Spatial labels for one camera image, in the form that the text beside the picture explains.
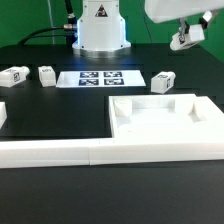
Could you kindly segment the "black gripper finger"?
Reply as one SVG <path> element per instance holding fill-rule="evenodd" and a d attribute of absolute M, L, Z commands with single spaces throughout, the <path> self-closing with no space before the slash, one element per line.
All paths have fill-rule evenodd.
<path fill-rule="evenodd" d="M 178 28 L 178 32 L 179 32 L 179 42 L 182 44 L 185 42 L 185 32 L 186 32 L 186 19 L 185 18 L 181 18 L 179 19 L 179 28 Z"/>
<path fill-rule="evenodd" d="M 199 22 L 202 26 L 208 26 L 217 15 L 218 10 L 206 11 L 204 15 L 199 19 Z"/>

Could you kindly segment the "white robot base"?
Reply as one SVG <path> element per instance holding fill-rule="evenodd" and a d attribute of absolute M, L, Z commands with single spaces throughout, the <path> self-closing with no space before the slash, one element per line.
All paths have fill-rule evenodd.
<path fill-rule="evenodd" d="M 83 0 L 72 48 L 74 54 L 91 58 L 113 58 L 130 51 L 119 0 Z"/>

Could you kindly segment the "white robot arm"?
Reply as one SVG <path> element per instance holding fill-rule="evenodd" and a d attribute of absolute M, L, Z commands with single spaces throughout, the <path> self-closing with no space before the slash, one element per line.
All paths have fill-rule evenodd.
<path fill-rule="evenodd" d="M 224 8 L 224 0 L 145 0 L 145 11 L 154 23 L 179 20 L 172 36 L 173 51 L 188 49 L 205 39 L 204 30 Z"/>

